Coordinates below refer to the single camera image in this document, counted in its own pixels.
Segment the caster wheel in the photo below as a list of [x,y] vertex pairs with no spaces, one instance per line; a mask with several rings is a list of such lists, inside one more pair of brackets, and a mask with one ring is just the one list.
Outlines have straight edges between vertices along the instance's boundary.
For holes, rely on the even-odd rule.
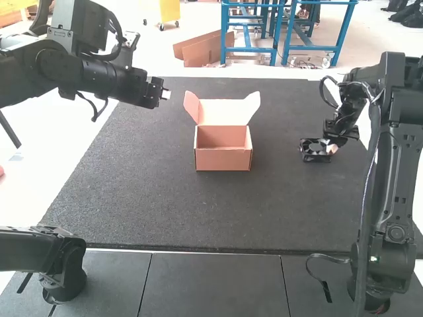
[[322,59],[322,68],[326,69],[326,68],[329,68],[329,67],[330,67],[330,59],[324,57]]

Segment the box flap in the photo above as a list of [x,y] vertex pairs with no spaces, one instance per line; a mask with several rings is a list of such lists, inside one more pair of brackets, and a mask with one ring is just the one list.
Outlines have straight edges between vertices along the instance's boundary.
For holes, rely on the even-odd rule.
[[247,125],[260,107],[260,92],[245,99],[198,99],[186,91],[184,107],[198,125]]
[[173,44],[174,56],[178,59],[184,60],[184,56],[182,54],[182,49],[185,46],[189,46],[189,45],[192,45],[192,44],[204,41],[204,40],[208,40],[208,39],[213,38],[215,36],[220,36],[220,30],[216,30],[214,32],[203,34],[203,35],[197,36],[195,38],[190,38],[189,40]]

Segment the blue metal frame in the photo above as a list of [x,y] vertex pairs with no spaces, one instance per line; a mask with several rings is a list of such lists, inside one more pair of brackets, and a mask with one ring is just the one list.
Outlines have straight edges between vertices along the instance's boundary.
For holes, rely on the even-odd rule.
[[[296,8],[297,4],[304,4],[304,5],[347,5],[348,8],[346,10],[345,16],[344,16],[344,20],[342,22],[342,26],[338,35],[338,40],[336,41],[336,45],[335,46],[319,46],[319,45],[314,45],[312,43],[312,41],[310,41],[310,37],[313,33],[313,28],[314,28],[314,24],[316,21],[316,10],[315,8],[313,8],[310,16],[311,19],[308,21],[310,22],[310,27],[307,31],[307,33],[304,33],[301,28],[299,27],[300,24],[305,24],[302,23],[300,21],[298,21],[298,19],[295,19],[295,12],[291,12],[291,13],[287,13],[285,10],[283,10],[284,12],[284,16],[287,19],[288,22],[288,29],[287,29],[287,34],[286,34],[286,39],[284,42],[284,52],[282,54],[282,65],[287,65],[288,64],[288,56],[289,56],[289,51],[290,50],[303,50],[303,51],[330,51],[330,52],[334,52],[334,57],[331,59],[330,61],[330,66],[336,66],[336,63],[338,62],[338,58],[339,58],[339,54],[341,52],[342,49],[342,45],[344,43],[345,40],[345,35],[346,35],[346,31],[348,29],[348,25],[350,24],[351,21],[351,16],[352,13],[354,11],[354,7],[355,5],[358,3],[358,0],[349,0],[349,2],[341,2],[341,1],[319,1],[319,0],[302,0],[302,1],[298,1],[298,0],[292,0],[292,4],[291,7],[292,8]],[[292,35],[292,31],[295,31],[298,36],[301,38],[301,40],[303,41],[304,45],[291,45],[291,35]]]
[[[278,8],[284,5],[278,4],[278,0],[272,0],[272,4],[269,4],[270,0],[262,0],[258,3],[255,0],[254,3],[234,3],[229,0],[222,0],[221,2],[221,53],[220,53],[220,64],[226,63],[227,52],[252,52],[252,53],[269,53],[270,54],[270,66],[275,66],[276,54],[278,53],[278,42],[280,37],[280,28],[282,25],[282,15],[278,15],[276,21],[275,37],[273,39],[272,48],[254,48],[251,46],[249,26],[261,26],[262,34],[261,38],[266,37],[266,27],[268,19],[269,8]],[[231,7],[240,7],[242,15],[231,16],[229,10]],[[254,15],[249,15],[245,7],[254,7]],[[257,14],[257,8],[260,7],[260,15]],[[252,22],[231,22],[230,19],[257,19],[258,23]],[[227,48],[225,46],[225,35],[229,29],[229,26],[242,26],[244,30],[245,47]]]

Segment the black bag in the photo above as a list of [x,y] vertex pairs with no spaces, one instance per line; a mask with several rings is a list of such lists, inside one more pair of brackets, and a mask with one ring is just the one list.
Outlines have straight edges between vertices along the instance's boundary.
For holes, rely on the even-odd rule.
[[382,8],[382,11],[399,12],[404,10],[407,6],[408,0],[389,0],[387,8]]
[[420,11],[416,11],[401,22],[407,28],[423,28],[423,15]]
[[418,11],[420,8],[420,2],[421,0],[417,0],[413,4],[407,6],[404,10],[399,11],[398,13],[395,13],[394,15],[391,15],[388,20],[391,20],[393,22],[402,22],[405,20],[408,16],[412,15],[414,12]]

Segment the black robotic arm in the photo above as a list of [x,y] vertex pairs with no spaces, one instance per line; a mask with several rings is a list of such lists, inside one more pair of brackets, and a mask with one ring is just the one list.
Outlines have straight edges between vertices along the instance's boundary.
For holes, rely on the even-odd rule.
[[386,52],[378,65],[353,69],[336,83],[339,107],[324,97],[323,81],[323,98],[336,108],[334,119],[325,120],[323,128],[328,146],[340,148],[348,139],[359,139],[355,124],[369,103],[372,135],[348,292],[355,300],[354,317],[362,316],[364,309],[380,313],[389,307],[393,293],[407,292],[414,271],[412,203],[423,147],[423,58]]

